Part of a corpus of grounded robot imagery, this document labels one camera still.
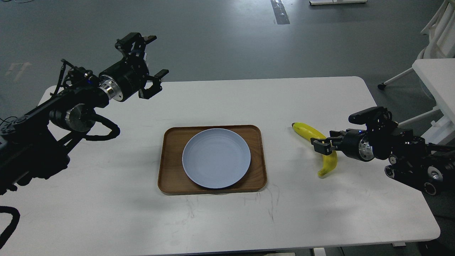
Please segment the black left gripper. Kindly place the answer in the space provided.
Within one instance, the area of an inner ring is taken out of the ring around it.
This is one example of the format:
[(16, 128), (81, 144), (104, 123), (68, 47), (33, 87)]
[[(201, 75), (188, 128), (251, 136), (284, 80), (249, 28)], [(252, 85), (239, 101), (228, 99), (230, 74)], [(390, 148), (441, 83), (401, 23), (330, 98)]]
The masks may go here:
[(148, 100), (162, 91), (161, 80), (169, 74), (169, 70), (162, 69), (153, 76), (149, 75), (145, 52), (146, 46), (156, 39), (156, 35), (142, 36), (139, 32), (131, 32), (117, 39), (115, 49), (122, 54), (122, 59), (99, 74), (102, 81), (114, 81), (114, 100), (124, 102), (137, 92), (139, 98)]

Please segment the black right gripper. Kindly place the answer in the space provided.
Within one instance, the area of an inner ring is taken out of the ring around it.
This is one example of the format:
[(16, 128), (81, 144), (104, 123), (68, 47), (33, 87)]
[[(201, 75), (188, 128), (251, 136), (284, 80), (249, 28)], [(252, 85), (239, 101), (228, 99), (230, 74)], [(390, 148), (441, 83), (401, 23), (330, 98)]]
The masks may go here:
[(374, 159), (366, 130), (330, 130), (329, 135), (327, 138), (310, 138), (315, 152), (329, 156), (334, 151), (341, 151), (345, 156), (363, 162)]

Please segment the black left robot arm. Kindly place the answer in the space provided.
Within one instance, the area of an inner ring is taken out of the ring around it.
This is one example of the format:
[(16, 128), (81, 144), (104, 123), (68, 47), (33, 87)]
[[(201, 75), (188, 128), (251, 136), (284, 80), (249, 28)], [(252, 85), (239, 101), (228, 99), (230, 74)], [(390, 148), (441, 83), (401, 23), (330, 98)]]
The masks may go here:
[(122, 59), (98, 76), (62, 59), (55, 91), (23, 116), (1, 126), (1, 194), (16, 191), (33, 178), (48, 179), (67, 168), (69, 153), (81, 141), (107, 141), (120, 134), (111, 120), (96, 113), (109, 101), (126, 101), (138, 93), (150, 99), (161, 92), (169, 70), (151, 76), (146, 46), (157, 36), (138, 32), (118, 39)]

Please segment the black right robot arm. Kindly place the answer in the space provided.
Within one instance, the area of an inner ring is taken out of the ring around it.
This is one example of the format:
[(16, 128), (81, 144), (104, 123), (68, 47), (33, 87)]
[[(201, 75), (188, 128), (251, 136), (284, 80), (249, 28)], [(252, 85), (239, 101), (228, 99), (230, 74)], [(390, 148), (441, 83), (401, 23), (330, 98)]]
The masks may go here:
[(431, 196), (454, 190), (454, 146), (426, 143), (412, 129), (400, 128), (385, 107), (371, 107), (351, 114), (348, 121), (366, 129), (330, 131), (328, 138), (310, 139), (315, 152), (342, 152), (351, 159), (388, 160), (385, 174)]

